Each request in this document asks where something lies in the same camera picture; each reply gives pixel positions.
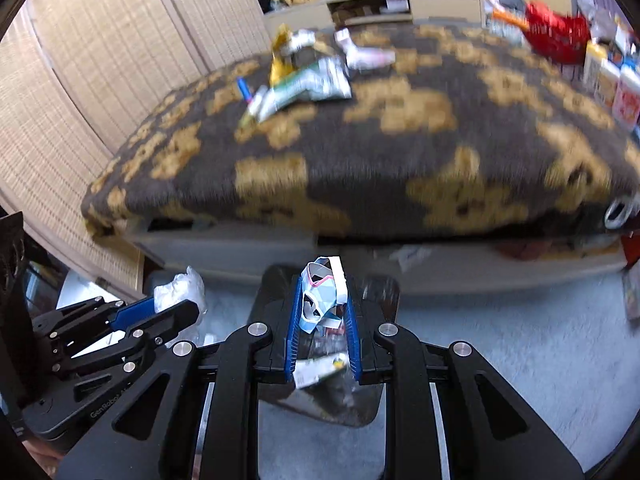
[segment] bolt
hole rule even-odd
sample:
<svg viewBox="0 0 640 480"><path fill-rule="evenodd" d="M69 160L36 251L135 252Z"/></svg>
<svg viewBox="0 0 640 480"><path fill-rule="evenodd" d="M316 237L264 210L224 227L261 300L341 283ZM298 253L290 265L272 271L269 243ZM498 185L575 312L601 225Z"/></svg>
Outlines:
<svg viewBox="0 0 640 480"><path fill-rule="evenodd" d="M188 341L180 341L174 345L174 354L178 357L184 357L185 355L189 355L193 350L193 345Z"/></svg>
<svg viewBox="0 0 640 480"><path fill-rule="evenodd" d="M460 357L467 357L468 355L471 355L471 346L464 341L458 341L453 345L453 351Z"/></svg>
<svg viewBox="0 0 640 480"><path fill-rule="evenodd" d="M247 331L251 335L259 336L267 332L267 326L264 323L260 323L260 322L251 323L251 325L249 325L249 328L247 328Z"/></svg>
<svg viewBox="0 0 640 480"><path fill-rule="evenodd" d="M395 336L398 333L398 327L393 323L383 323L378 327L378 332L380 332L383 336L391 337Z"/></svg>

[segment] blue pen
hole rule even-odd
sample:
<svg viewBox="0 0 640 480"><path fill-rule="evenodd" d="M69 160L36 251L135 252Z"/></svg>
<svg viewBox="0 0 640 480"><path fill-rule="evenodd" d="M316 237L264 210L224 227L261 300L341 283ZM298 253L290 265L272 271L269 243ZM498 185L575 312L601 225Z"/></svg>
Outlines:
<svg viewBox="0 0 640 480"><path fill-rule="evenodd" d="M238 89L242 94L242 98L245 100L245 102L250 103L253 97L246 81L241 77L237 78L236 81L238 82Z"/></svg>

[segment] plastic bag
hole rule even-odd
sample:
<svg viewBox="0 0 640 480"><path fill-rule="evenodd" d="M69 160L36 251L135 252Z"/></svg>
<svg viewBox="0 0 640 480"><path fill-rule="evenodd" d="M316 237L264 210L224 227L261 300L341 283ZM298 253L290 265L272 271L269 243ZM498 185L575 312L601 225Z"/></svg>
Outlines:
<svg viewBox="0 0 640 480"><path fill-rule="evenodd" d="M185 339L193 342L196 346L202 346L198 344L201 339L199 327L207 312L207 303L204 299L202 277L191 267L187 267L186 274L176 274L173 281L166 285L156 286L154 289L154 310L156 314L184 300L191 300L197 304L200 314L193 325L182 330L176 339L167 343L167 346Z"/></svg>

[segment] fleece blanket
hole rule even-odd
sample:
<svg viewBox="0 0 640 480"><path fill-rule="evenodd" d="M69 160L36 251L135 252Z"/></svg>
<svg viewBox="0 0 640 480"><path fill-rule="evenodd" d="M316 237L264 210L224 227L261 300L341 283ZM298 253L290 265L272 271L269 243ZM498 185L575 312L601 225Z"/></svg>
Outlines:
<svg viewBox="0 0 640 480"><path fill-rule="evenodd" d="M142 216L384 240L595 234L638 190L628 134L545 59L481 29L351 32L396 51L391 68L350 74L351 99L239 128L236 78L265 84L268 53L171 92L89 186L89 229Z"/></svg>

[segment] bottle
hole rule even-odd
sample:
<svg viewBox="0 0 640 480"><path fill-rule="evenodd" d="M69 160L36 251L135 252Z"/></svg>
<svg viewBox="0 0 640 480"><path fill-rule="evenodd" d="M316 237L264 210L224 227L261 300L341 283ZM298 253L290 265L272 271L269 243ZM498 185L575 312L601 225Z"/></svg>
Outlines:
<svg viewBox="0 0 640 480"><path fill-rule="evenodd" d="M620 69L607 59L603 59L598 74L596 86L596 99L607 109L611 110L613 99L616 98Z"/></svg>
<svg viewBox="0 0 640 480"><path fill-rule="evenodd" d="M629 66L620 71L620 82L611 113L621 126L632 132L640 116L640 76Z"/></svg>
<svg viewBox="0 0 640 480"><path fill-rule="evenodd" d="M587 55L584 58L584 71L582 72L582 84L591 95L596 90L598 74L602 60L607 59L607 49L602 45L590 41L587 43Z"/></svg>

